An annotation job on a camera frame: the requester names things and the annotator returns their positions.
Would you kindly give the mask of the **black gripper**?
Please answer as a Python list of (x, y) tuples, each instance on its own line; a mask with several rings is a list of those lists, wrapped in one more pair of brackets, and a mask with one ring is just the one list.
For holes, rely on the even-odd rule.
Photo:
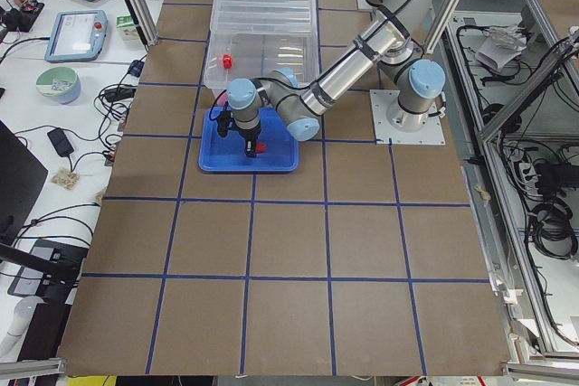
[(256, 144), (258, 141), (258, 135), (255, 132), (245, 131), (242, 136), (245, 140), (244, 146), (245, 155), (249, 158), (255, 158), (257, 155)]

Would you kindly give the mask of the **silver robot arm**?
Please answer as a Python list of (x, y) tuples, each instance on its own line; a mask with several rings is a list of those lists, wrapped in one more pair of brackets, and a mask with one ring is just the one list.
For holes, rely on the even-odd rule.
[(366, 1), (375, 12), (373, 21), (308, 86), (298, 87), (290, 69), (233, 80), (226, 90), (226, 105), (216, 118), (218, 134), (226, 137), (229, 131), (237, 132), (245, 141), (245, 154), (256, 156), (260, 110), (272, 106), (296, 140), (310, 140), (320, 129), (320, 117), (373, 66), (399, 89), (387, 110), (389, 123), (403, 132), (421, 129), (445, 83), (441, 66), (416, 52), (411, 37), (432, 0)]

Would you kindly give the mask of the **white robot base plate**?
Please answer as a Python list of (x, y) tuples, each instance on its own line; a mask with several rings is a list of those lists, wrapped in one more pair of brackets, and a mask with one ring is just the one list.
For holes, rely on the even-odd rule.
[(399, 105), (399, 91), (371, 89), (375, 142), (378, 145), (444, 146), (441, 115), (434, 100), (426, 113), (414, 115)]

